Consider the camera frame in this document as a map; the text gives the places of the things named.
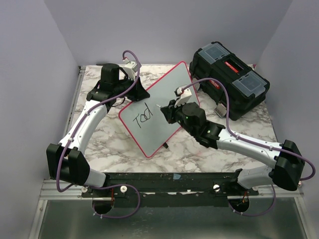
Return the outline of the pink-framed whiteboard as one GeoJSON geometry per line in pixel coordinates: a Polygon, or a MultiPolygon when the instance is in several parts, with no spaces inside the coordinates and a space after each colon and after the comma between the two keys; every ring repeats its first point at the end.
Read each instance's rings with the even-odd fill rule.
{"type": "Polygon", "coordinates": [[[120,110],[119,119],[145,157],[152,157],[180,128],[177,123],[167,123],[156,104],[167,106],[176,99],[174,91],[190,83],[187,64],[181,61],[147,88],[149,98],[120,110]]]}

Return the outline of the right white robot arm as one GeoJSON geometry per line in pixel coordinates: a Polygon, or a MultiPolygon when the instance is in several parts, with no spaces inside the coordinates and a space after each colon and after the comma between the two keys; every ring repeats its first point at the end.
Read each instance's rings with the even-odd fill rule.
{"type": "Polygon", "coordinates": [[[251,137],[243,140],[224,125],[207,120],[205,110],[196,103],[177,107],[171,100],[160,111],[168,123],[178,123],[200,145],[232,151],[263,163],[261,167],[236,170],[235,178],[229,183],[233,194],[241,195],[247,189],[271,184],[288,191],[297,190],[305,163],[293,141],[263,143],[251,137]]]}

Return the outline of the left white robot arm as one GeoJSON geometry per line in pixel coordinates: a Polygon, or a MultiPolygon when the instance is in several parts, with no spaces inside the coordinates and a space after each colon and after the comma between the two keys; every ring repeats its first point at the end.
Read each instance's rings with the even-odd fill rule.
{"type": "Polygon", "coordinates": [[[46,150],[52,179],[91,186],[100,197],[110,193],[111,185],[106,181],[106,174],[92,169],[84,153],[96,127],[118,98],[138,102],[150,97],[141,84],[140,67],[135,61],[127,61],[124,66],[114,63],[102,66],[101,78],[87,94],[79,118],[58,144],[50,144],[46,150]]]}

